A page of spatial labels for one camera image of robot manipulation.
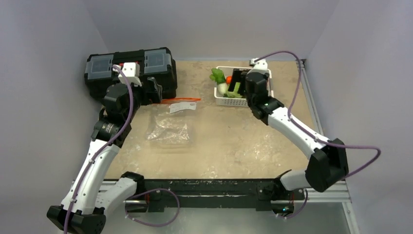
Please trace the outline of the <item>green cabbage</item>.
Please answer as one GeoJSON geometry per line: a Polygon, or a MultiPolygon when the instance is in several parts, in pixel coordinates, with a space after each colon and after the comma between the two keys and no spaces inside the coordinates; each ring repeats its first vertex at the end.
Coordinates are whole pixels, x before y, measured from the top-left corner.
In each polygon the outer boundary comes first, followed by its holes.
{"type": "Polygon", "coordinates": [[[240,82],[236,82],[233,91],[229,91],[229,90],[226,91],[225,93],[226,97],[227,98],[243,98],[243,96],[238,93],[240,85],[241,85],[240,82]]]}

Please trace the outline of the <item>clear zip top bag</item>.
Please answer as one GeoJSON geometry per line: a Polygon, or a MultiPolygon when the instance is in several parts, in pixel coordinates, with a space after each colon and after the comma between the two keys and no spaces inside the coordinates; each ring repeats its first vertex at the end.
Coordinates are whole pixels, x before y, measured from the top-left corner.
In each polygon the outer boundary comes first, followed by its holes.
{"type": "Polygon", "coordinates": [[[179,97],[154,104],[146,140],[164,145],[187,145],[194,138],[194,120],[200,98],[179,97]]]}

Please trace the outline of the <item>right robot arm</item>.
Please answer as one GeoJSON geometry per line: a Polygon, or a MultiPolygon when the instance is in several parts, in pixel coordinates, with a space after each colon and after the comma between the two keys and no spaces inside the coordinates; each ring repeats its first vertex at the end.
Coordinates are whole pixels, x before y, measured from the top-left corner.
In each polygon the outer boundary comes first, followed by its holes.
{"type": "Polygon", "coordinates": [[[288,170],[274,179],[274,194],[286,198],[293,190],[306,188],[324,192],[349,173],[344,143],[338,138],[330,140],[296,119],[282,102],[269,95],[268,81],[267,71],[235,68],[229,89],[238,83],[238,93],[245,96],[253,116],[282,133],[308,159],[306,169],[288,170]]]}

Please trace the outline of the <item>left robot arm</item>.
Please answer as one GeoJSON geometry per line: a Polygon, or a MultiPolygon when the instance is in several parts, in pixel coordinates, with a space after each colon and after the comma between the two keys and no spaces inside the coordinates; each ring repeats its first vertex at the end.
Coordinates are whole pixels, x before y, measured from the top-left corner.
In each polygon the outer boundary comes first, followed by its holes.
{"type": "Polygon", "coordinates": [[[162,86],[154,77],[106,84],[97,99],[102,104],[88,154],[61,204],[50,206],[47,218],[65,234],[99,234],[109,214],[121,202],[145,194],[144,177],[125,172],[103,195],[99,190],[112,161],[131,131],[131,121],[142,105],[160,103],[162,86]]]}

